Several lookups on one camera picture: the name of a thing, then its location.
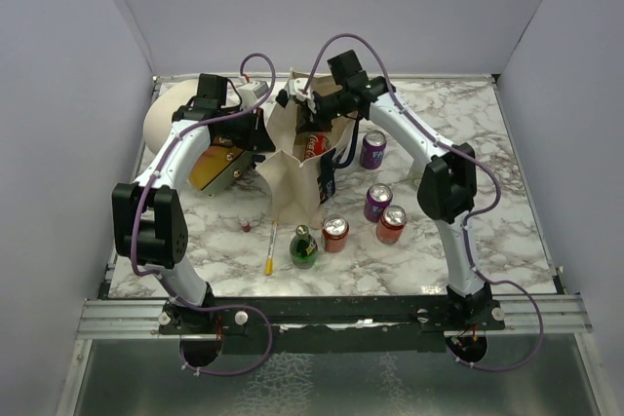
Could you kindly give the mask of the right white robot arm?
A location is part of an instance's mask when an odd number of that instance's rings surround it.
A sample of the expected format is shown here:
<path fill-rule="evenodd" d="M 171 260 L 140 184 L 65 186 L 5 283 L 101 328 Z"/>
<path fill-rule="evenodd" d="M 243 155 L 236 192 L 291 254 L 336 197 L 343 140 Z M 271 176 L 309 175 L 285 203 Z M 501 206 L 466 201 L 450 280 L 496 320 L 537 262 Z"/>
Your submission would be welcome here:
<path fill-rule="evenodd" d="M 455 145 L 413 114 L 386 75 L 371 78 L 352 50 L 328 61 L 339 90 L 319 95 L 311 78 L 287 86 L 280 98 L 302 109 L 301 132 L 326 131 L 333 119 L 356 113 L 389 133 L 413 158 L 421 173 L 417 201 L 433 220 L 448 265 L 448 318 L 457 328 L 479 322 L 492 294 L 480 277 L 469 226 L 477 193 L 474 149 Z"/>

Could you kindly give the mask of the cream canvas tote bag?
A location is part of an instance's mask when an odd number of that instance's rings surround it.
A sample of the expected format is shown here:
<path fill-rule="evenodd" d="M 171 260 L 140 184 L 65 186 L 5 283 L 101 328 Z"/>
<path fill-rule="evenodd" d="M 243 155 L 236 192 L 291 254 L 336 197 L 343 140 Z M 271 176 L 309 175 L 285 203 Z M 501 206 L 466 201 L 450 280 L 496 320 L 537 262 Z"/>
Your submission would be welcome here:
<path fill-rule="evenodd" d="M 291 78 L 307 80 L 308 76 L 292 71 L 288 81 Z M 266 122 L 276 150 L 267 153 L 256 170 L 270 189 L 271 219 L 318 228 L 325 217 L 322 203 L 335 193 L 333 162 L 349 151 L 355 139 L 356 115 L 351 113 L 334 119 L 332 129 L 326 132 L 331 139 L 331 149 L 304 161 L 304 146 L 310 132 L 296 133 L 299 105 L 288 99 L 286 84 L 278 91 Z"/>

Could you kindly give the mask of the red cola can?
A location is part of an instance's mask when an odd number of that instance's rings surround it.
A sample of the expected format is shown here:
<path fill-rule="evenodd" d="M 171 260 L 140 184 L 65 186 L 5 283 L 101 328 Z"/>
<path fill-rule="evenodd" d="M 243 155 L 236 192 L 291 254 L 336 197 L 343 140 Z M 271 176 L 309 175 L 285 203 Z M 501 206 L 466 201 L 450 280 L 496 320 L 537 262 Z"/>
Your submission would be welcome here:
<path fill-rule="evenodd" d="M 326 132 L 312 132 L 307 137 L 303 160 L 309 160 L 316 156 L 321 156 L 332 147 L 330 136 Z"/>

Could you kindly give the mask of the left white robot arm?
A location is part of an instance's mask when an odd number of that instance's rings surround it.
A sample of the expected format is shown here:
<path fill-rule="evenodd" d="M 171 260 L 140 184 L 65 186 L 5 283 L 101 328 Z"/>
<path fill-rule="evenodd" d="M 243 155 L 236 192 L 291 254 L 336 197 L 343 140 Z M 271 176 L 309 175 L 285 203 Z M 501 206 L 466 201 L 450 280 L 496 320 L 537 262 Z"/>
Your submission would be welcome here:
<path fill-rule="evenodd" d="M 130 259 L 139 277 L 153 276 L 181 307 L 181 320 L 201 333 L 215 321 L 208 283 L 186 256 L 188 229 L 178 187 L 214 138 L 224 137 L 252 151 L 270 151 L 262 104 L 274 82 L 247 82 L 238 87 L 240 104 L 226 103 L 230 79 L 203 74 L 195 94 L 172 115 L 168 136 L 152 165 L 131 183 L 112 192 L 114 240 L 118 254 Z"/>

